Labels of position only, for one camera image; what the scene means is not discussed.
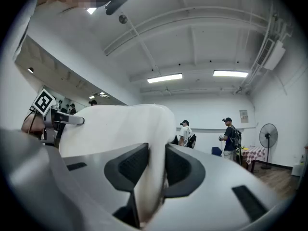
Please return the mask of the person's left hand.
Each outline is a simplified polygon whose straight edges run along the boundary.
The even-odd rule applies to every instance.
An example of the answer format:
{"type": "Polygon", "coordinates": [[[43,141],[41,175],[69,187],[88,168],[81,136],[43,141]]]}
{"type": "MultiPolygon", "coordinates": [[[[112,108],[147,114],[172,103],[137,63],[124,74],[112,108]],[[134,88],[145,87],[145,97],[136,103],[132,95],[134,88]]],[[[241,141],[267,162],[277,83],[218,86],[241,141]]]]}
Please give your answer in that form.
{"type": "Polygon", "coordinates": [[[41,136],[45,129],[44,120],[41,115],[34,116],[34,114],[31,114],[24,120],[21,131],[41,140],[41,136]]]}

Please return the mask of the white cloth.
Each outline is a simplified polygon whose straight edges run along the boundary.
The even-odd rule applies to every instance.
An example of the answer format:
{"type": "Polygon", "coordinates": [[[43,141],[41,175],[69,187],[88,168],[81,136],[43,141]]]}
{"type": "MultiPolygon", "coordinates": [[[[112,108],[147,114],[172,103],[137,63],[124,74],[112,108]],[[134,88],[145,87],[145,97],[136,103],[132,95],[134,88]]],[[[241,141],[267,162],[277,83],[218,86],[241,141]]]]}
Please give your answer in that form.
{"type": "Polygon", "coordinates": [[[135,190],[138,217],[148,222],[159,206],[164,185],[165,145],[176,136],[170,109],[156,104],[97,105],[82,109],[83,125],[67,124],[59,151],[65,157],[112,151],[138,143],[149,145],[149,162],[135,190]]]}

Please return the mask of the white box by wall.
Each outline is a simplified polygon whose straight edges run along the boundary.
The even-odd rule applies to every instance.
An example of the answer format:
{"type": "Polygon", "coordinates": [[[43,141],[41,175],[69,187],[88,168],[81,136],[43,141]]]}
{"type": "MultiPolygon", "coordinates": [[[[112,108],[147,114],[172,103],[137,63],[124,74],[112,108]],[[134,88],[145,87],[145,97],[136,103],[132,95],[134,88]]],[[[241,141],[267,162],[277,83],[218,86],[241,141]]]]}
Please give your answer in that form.
{"type": "Polygon", "coordinates": [[[292,168],[292,176],[301,177],[304,173],[305,165],[306,165],[306,154],[303,154],[298,163],[293,165],[292,168]]]}

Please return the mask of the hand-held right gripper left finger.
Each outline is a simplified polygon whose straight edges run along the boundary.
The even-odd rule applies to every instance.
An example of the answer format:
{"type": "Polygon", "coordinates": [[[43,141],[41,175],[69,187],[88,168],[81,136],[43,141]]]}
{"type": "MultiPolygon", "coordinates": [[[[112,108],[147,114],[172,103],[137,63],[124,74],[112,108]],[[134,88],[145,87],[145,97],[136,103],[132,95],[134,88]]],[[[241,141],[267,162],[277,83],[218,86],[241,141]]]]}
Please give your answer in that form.
{"type": "Polygon", "coordinates": [[[134,189],[148,165],[147,143],[66,158],[47,152],[74,228],[140,227],[134,189]]]}

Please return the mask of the table with checkered cloth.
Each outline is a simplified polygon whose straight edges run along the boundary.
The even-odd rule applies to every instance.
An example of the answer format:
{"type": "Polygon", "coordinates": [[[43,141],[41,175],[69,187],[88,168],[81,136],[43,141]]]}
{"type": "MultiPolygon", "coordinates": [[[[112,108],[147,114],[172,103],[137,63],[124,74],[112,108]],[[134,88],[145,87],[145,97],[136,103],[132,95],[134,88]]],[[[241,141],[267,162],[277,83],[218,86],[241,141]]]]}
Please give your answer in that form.
{"type": "Polygon", "coordinates": [[[248,170],[251,167],[251,173],[254,173],[255,162],[259,159],[265,159],[265,154],[266,149],[262,146],[252,146],[241,150],[241,156],[246,163],[246,169],[248,170]]]}

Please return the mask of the ceiling pipe bundle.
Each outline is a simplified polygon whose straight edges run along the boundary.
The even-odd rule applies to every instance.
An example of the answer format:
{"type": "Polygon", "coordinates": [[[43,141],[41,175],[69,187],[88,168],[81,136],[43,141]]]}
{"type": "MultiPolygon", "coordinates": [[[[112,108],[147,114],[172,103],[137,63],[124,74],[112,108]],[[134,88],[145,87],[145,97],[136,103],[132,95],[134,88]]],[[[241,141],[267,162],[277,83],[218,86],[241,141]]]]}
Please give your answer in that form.
{"type": "Polygon", "coordinates": [[[257,70],[260,68],[260,64],[258,64],[258,60],[260,59],[262,52],[265,48],[265,45],[267,43],[267,40],[269,38],[269,33],[270,33],[270,29],[271,29],[271,25],[272,25],[272,21],[273,21],[273,3],[270,6],[270,12],[269,12],[269,20],[268,20],[268,25],[267,25],[267,29],[265,32],[265,36],[263,38],[261,47],[259,49],[259,52],[256,56],[256,59],[254,60],[252,67],[250,68],[250,72],[247,75],[247,77],[241,82],[241,84],[238,86],[238,88],[232,93],[233,95],[237,95],[240,94],[245,88],[246,86],[248,86],[252,79],[256,76],[257,74],[257,70]]]}

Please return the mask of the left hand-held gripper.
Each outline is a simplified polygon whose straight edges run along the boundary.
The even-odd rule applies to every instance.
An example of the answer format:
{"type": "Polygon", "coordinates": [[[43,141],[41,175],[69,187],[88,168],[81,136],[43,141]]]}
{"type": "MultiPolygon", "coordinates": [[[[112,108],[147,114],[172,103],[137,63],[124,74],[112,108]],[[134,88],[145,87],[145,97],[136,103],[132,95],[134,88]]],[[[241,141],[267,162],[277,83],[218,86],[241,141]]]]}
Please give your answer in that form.
{"type": "Polygon", "coordinates": [[[44,120],[45,129],[40,141],[42,141],[45,145],[51,145],[56,148],[58,148],[60,144],[63,124],[84,124],[83,117],[57,112],[58,109],[56,107],[56,98],[53,97],[46,89],[43,89],[33,102],[31,114],[34,114],[34,117],[41,115],[44,120]]]}

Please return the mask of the black standing fan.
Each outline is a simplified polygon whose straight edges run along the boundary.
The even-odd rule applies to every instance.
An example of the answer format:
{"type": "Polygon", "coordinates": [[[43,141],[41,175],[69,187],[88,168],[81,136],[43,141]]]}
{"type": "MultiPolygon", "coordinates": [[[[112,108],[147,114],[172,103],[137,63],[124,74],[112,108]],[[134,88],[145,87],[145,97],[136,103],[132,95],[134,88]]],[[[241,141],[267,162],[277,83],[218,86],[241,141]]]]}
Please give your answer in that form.
{"type": "Polygon", "coordinates": [[[259,142],[267,151],[266,162],[261,166],[262,169],[271,169],[271,165],[268,163],[270,148],[276,144],[277,140],[277,128],[272,123],[265,124],[259,132],[259,142]]]}

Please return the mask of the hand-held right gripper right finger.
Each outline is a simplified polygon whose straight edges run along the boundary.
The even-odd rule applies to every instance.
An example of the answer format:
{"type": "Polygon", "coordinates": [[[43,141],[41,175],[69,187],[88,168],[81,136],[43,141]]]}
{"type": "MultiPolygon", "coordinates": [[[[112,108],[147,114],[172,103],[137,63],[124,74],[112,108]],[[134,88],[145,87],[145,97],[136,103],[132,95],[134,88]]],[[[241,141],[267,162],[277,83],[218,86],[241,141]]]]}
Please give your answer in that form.
{"type": "Polygon", "coordinates": [[[146,231],[274,231],[290,206],[230,160],[166,146],[169,187],[146,231]]]}

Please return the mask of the person's light shirt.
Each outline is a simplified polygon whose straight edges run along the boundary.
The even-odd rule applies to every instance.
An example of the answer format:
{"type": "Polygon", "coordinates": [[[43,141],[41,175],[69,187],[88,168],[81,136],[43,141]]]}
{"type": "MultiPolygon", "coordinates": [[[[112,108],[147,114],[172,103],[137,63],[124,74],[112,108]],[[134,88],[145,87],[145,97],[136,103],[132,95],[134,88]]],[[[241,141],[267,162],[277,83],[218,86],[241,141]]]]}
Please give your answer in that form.
{"type": "Polygon", "coordinates": [[[7,48],[12,61],[16,61],[26,37],[30,37],[45,50],[48,50],[48,40],[54,46],[59,41],[56,32],[60,26],[67,23],[61,22],[64,14],[73,9],[84,10],[76,5],[68,5],[59,0],[46,0],[37,4],[38,0],[28,0],[17,13],[10,28],[7,39],[7,48]]]}

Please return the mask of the black backpack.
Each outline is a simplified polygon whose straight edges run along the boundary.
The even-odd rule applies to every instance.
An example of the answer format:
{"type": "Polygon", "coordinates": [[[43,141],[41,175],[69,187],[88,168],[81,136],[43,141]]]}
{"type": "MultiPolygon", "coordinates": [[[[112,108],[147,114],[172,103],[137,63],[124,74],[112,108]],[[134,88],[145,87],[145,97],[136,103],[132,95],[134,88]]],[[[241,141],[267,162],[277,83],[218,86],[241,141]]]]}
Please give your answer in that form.
{"type": "Polygon", "coordinates": [[[196,143],[196,139],[197,139],[197,136],[195,134],[191,135],[189,138],[188,138],[188,142],[187,142],[187,147],[188,148],[191,148],[191,149],[194,149],[195,147],[195,143],[196,143]]]}
{"type": "Polygon", "coordinates": [[[241,147],[241,132],[239,130],[237,130],[234,126],[232,126],[233,132],[234,132],[234,136],[231,138],[232,143],[234,144],[234,146],[236,148],[240,148],[241,147]]]}

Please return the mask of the white wall air conditioner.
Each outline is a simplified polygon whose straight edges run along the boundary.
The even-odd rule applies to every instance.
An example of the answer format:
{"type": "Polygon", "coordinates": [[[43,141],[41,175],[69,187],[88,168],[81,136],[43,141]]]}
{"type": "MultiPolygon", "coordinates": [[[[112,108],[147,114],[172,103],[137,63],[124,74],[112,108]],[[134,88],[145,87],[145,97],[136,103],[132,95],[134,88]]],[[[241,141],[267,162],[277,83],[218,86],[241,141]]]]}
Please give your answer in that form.
{"type": "Polygon", "coordinates": [[[284,53],[285,48],[283,47],[283,43],[281,41],[277,40],[274,42],[268,38],[262,55],[257,63],[260,64],[261,67],[273,71],[283,57],[284,53]]]}

